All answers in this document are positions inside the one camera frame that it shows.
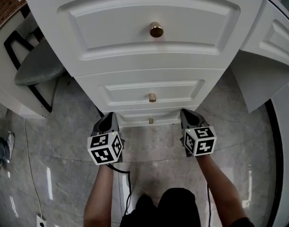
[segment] chair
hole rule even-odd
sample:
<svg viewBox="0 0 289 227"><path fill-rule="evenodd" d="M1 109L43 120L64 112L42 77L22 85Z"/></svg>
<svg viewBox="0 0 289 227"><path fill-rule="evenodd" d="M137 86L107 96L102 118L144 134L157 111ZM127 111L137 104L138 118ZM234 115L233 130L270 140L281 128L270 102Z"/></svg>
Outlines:
<svg viewBox="0 0 289 227"><path fill-rule="evenodd" d="M33 15L29 13L6 39L4 46L17 69L15 84L28 86L47 111L51 112L52 107L41 96L35 85L57 78L66 70L46 40L40 42L36 47L26 40L38 28ZM21 64L12 49L12 43L15 40L30 51Z"/></svg>

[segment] black cable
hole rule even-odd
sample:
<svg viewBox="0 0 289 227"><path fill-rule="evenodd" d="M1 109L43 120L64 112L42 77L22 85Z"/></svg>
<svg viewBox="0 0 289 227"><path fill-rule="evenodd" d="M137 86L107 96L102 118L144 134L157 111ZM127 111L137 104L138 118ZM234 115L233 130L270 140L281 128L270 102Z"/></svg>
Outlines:
<svg viewBox="0 0 289 227"><path fill-rule="evenodd" d="M111 164L106 164L109 168L111 168L112 170L116 171L116 172L119 172L119 173L122 173L122 174L127 174L127 177L128 177L128 181L129 181L129 189L130 189L130 194L129 196L127 197L127 200L126 200L126 207L125 207L125 212L124 212L124 215L126 215L127 213L127 208L128 208L128 203L129 203L129 199L131 197L131 178L130 178L130 175L131 175L131 172L130 171L122 171L122 170L119 170L117 168L115 168L113 165Z"/></svg>
<svg viewBox="0 0 289 227"><path fill-rule="evenodd" d="M209 200L209 208L210 208L210 188L208 184L207 184L207 198ZM210 217L209 217L209 227L210 227L210 218L211 218L211 211L210 211Z"/></svg>

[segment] power strip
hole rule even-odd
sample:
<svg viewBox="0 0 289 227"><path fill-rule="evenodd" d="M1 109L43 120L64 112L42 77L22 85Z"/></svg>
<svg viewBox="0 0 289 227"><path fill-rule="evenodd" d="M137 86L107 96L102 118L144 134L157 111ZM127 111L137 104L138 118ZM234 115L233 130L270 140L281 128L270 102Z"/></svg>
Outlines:
<svg viewBox="0 0 289 227"><path fill-rule="evenodd" d="M37 227L46 227L46 220L37 215Z"/></svg>

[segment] forearm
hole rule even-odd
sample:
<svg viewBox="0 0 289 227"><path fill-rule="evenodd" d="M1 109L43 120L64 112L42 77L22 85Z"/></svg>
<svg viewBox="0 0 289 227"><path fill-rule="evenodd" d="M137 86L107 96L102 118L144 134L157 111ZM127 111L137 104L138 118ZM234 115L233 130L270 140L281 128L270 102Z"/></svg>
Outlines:
<svg viewBox="0 0 289 227"><path fill-rule="evenodd" d="M230 226L237 219L246 217L237 189L212 158L204 155L197 157L197 160L209 185L222 225Z"/></svg>
<svg viewBox="0 0 289 227"><path fill-rule="evenodd" d="M114 172L101 165L84 210L84 227L111 226L112 191Z"/></svg>

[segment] floor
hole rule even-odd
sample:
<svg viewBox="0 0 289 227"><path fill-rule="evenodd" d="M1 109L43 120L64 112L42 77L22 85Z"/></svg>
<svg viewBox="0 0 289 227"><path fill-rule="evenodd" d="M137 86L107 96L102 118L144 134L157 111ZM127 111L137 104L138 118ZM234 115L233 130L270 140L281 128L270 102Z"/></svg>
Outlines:
<svg viewBox="0 0 289 227"><path fill-rule="evenodd" d="M265 106L251 114L231 70L227 70L197 112L218 135L212 158L238 189L256 227L264 227L274 198L275 153ZM99 119L95 106L68 75L55 92L47 120L26 120L34 183L49 227L81 227L83 210L98 171L87 152L87 137ZM0 227L33 227L39 213L26 151L24 119L8 112L0 136L16 135L12 160L0 172ZM184 187L196 196L201 225L208 224L206 182L194 157L186 158L179 124L124 128L120 169L131 170L132 201L143 193L157 205L163 192ZM112 226L118 227L128 194L126 176L114 174ZM221 226L211 199L211 226Z"/></svg>

